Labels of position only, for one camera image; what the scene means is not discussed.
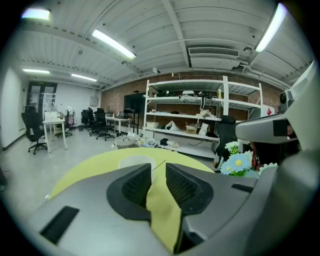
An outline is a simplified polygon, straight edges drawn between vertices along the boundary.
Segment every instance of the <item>white shelf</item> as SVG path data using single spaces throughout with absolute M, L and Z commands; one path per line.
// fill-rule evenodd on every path
M 186 79 L 149 83 L 149 86 L 162 91 L 217 91 L 219 86 L 223 89 L 223 85 L 223 80 L 209 79 Z
M 184 100 L 181 101 L 178 96 L 176 97 L 148 97 L 148 101 L 154 101 L 157 104 L 194 104 L 200 105 L 201 104 L 201 97 L 197 97 L 195 101 L 188 101 Z M 214 98 L 212 101 L 212 105 L 215 106 L 219 102 L 224 102 L 223 98 Z M 205 104 L 210 105 L 211 100 L 206 99 Z
M 189 134 L 189 133 L 186 133 L 185 130 L 175 130 L 175 131 L 173 131 L 173 130 L 157 129 L 157 128 L 150 128 L 150 127 L 146 127 L 145 129 L 149 130 L 149 131 L 158 132 L 158 133 L 164 133 L 164 134 L 180 135 L 180 136 L 203 139 L 203 140 L 209 140 L 209 141 L 219 141 L 219 138 L 209 137 L 209 136 L 202 136 L 202 135 L 199 135 L 199 134 Z
M 163 148 L 166 150 L 177 151 L 185 154 L 190 154 L 194 156 L 204 157 L 204 158 L 215 158 L 215 154 L 212 152 L 210 147 L 201 146 L 201 145 L 180 145 L 180 147 L 172 147 L 172 146 L 162 146 L 159 145 L 159 148 Z
M 245 101 L 239 101 L 239 100 L 233 100 L 229 99 L 229 108 L 231 109 L 241 109 L 241 110 L 251 110 L 254 108 L 261 109 L 261 105 L 245 102 Z
M 221 118 L 217 117 L 205 117 L 205 116 L 196 116 L 190 114 L 171 114 L 171 113 L 146 113 L 149 116 L 159 116 L 159 117 L 173 117 L 173 118 L 190 118 L 190 119 L 201 119 L 209 121 L 221 121 Z
M 250 95 L 256 91 L 260 91 L 260 88 L 257 86 L 252 86 L 239 82 L 229 82 L 229 93 L 231 94 L 242 94 L 242 95 Z

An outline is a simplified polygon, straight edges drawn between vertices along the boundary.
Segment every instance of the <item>tube light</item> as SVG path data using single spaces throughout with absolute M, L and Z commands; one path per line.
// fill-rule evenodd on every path
M 113 48 L 117 49 L 119 52 L 127 56 L 129 59 L 134 59 L 136 57 L 136 55 L 134 55 L 127 48 L 123 47 L 120 43 L 113 40 L 111 37 L 107 36 L 106 34 L 100 32 L 99 30 L 93 31 L 92 36 L 105 42 L 106 44 L 112 46 Z
M 278 31 L 281 23 L 284 21 L 286 14 L 286 7 L 282 3 L 279 3 L 267 31 L 265 32 L 263 38 L 260 40 L 259 44 L 255 48 L 256 52 L 262 53 L 264 51 L 264 49 L 267 47 L 271 39 Z
M 27 9 L 21 16 L 21 18 L 33 18 L 33 19 L 42 19 L 42 20 L 50 20 L 50 11 L 43 9 Z
M 76 77 L 76 78 L 83 78 L 83 79 L 87 79 L 87 80 L 90 80 L 90 81 L 94 81 L 96 82 L 97 79 L 93 79 L 93 78 L 90 78 L 90 77 L 86 77 L 86 76 L 82 76 L 82 75 L 78 75 L 78 74 L 71 74 L 72 77 Z
M 30 72 L 30 73 L 43 73 L 43 74 L 50 74 L 48 70 L 37 70 L 37 69 L 22 69 L 24 72 Z

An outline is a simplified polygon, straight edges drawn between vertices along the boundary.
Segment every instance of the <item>television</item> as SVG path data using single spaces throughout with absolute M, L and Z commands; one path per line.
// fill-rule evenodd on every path
M 132 113 L 144 113 L 146 103 L 146 93 L 134 93 L 124 96 L 124 110 L 132 110 Z

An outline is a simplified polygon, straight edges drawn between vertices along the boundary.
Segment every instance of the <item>white ceiling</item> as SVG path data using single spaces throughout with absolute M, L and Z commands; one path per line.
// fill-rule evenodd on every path
M 30 76 L 34 80 L 105 90 L 150 76 L 153 67 L 162 73 L 190 71 L 187 48 L 213 46 L 238 50 L 238 60 L 249 65 L 244 75 L 284 89 L 314 59 L 290 14 L 265 51 L 254 51 L 276 7 L 267 0 L 52 0 L 41 7 L 51 11 L 51 20 L 23 19 L 12 43 L 21 67 L 51 71 Z M 129 60 L 92 37 L 95 29 L 136 58 Z M 71 73 L 97 82 L 71 78 Z

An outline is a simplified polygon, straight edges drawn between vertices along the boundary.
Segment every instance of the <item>round table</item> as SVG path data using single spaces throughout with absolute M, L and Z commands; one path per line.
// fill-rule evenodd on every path
M 206 172 L 209 167 L 183 154 L 160 148 L 127 148 L 109 151 L 91 157 L 72 168 L 55 185 L 50 197 L 53 198 L 70 185 L 82 179 L 112 172 L 118 169 L 121 160 L 129 156 L 148 156 L 154 159 L 156 166 L 155 181 L 147 194 L 146 207 L 151 212 L 151 228 L 166 247 L 173 252 L 177 241 L 181 209 L 178 207 L 166 185 L 166 163 L 181 164 Z

